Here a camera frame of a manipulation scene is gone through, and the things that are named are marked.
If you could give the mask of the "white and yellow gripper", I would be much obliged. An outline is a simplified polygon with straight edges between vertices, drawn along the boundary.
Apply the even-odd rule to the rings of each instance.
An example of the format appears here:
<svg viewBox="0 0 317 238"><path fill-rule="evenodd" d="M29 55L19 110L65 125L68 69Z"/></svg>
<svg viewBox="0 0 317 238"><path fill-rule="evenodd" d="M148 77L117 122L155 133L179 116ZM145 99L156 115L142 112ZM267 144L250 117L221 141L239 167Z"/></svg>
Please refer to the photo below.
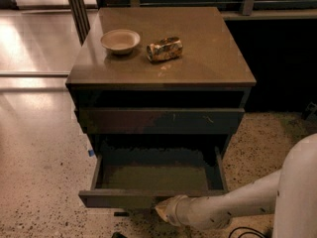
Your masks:
<svg viewBox="0 0 317 238"><path fill-rule="evenodd" d="M158 216L166 223L173 226L181 226L181 222L177 218L176 208L178 204L186 198L186 195L177 195L159 202L155 206Z"/></svg>

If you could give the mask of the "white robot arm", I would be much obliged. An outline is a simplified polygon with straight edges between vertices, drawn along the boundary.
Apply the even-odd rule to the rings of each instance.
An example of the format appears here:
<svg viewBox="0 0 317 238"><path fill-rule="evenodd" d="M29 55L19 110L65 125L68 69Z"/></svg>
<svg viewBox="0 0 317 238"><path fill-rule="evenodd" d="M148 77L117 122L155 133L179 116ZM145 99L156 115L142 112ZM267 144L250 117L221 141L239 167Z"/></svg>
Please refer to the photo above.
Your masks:
<svg viewBox="0 0 317 238"><path fill-rule="evenodd" d="M317 238L317 134L295 144L282 168L219 196L177 195L156 206L173 226L225 227L235 217L273 214L272 238Z"/></svg>

